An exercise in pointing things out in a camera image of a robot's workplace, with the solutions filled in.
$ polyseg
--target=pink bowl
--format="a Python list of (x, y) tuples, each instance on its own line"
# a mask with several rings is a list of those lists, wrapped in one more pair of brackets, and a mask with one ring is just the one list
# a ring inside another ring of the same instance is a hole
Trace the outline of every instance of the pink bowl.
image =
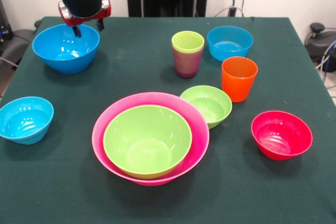
[(267, 111), (257, 115), (252, 121), (251, 131), (260, 150), (274, 160), (299, 156), (313, 142), (305, 122), (283, 111)]
[[(126, 109), (146, 104), (161, 105), (176, 111), (187, 120), (193, 135), (191, 148), (182, 162), (171, 173), (152, 180), (133, 178), (122, 172), (108, 159), (103, 148), (103, 135), (111, 120)], [(114, 174), (143, 186), (163, 185), (187, 173), (200, 162), (208, 145), (209, 129), (202, 114), (189, 102), (167, 93), (138, 93), (115, 102), (99, 116), (92, 132), (93, 151), (101, 164)]]

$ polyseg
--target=dark green tablecloth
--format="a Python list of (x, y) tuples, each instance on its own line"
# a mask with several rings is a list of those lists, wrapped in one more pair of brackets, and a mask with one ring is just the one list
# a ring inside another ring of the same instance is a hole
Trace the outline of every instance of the dark green tablecloth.
[[(44, 18), (39, 31), (61, 23)], [(46, 67), (31, 47), (1, 106), (36, 95), (54, 105), (45, 138), (34, 145), (0, 142), (0, 223), (335, 223), (336, 109), (287, 18), (108, 18), (98, 54), (75, 75)], [(196, 77), (173, 70), (171, 37), (236, 25), (255, 43), (259, 73), (248, 99), (211, 130), (203, 160), (160, 187), (107, 171), (91, 147), (93, 125), (116, 100), (143, 91), (180, 95), (221, 87), (221, 63), (207, 44)], [(250, 133), (266, 110), (296, 114), (311, 127), (312, 148), (285, 162), (266, 158)]]

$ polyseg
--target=plastic bowl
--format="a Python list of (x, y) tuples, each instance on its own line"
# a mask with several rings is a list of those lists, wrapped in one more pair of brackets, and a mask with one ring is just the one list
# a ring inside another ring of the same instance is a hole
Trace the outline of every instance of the plastic bowl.
[(0, 136), (19, 144), (34, 144), (47, 133), (54, 116), (49, 101), (23, 97), (0, 109)]
[(309, 127), (295, 115), (267, 111), (257, 115), (251, 125), (260, 150), (274, 160), (287, 160), (306, 152), (313, 142)]
[(33, 40), (35, 54), (49, 67), (66, 74), (86, 69), (97, 54), (99, 34), (90, 26), (80, 25), (82, 37), (63, 24), (50, 27)]
[(175, 111), (142, 105), (117, 115), (103, 138), (108, 158), (135, 178), (154, 179), (171, 172), (187, 155), (190, 127)]
[(198, 108), (209, 129), (219, 125), (232, 110), (230, 97), (224, 91), (212, 86), (191, 87), (181, 94), (181, 98)]
[[(124, 173), (108, 159), (103, 148), (104, 131), (113, 118), (124, 110), (148, 104), (164, 106), (179, 113), (188, 122), (193, 136), (190, 150), (179, 165), (163, 177), (152, 180), (138, 179)], [(115, 102), (99, 116), (92, 131), (92, 147), (100, 163), (112, 173), (143, 186), (163, 185), (187, 173), (201, 161), (208, 145), (209, 129), (202, 114), (189, 102), (167, 93), (138, 93)]]
[(220, 61), (232, 56), (246, 56), (253, 45), (252, 35), (236, 26), (219, 26), (207, 36), (211, 55)]

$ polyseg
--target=orange cup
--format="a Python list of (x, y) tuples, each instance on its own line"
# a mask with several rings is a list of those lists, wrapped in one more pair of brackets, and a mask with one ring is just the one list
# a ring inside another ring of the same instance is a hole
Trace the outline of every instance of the orange cup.
[(222, 90), (232, 102), (243, 102), (258, 72), (257, 64), (246, 57), (230, 57), (222, 63)]

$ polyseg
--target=small green bowl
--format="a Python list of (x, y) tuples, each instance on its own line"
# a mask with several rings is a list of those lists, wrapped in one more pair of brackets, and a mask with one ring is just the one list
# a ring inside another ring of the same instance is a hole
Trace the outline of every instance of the small green bowl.
[(212, 86), (194, 86), (181, 94), (181, 98), (194, 105), (204, 116), (209, 129), (219, 125), (232, 110), (230, 97)]
[(158, 105), (125, 110), (110, 122), (103, 137), (108, 158), (125, 173), (140, 179), (169, 173), (187, 155), (191, 142), (187, 121)]

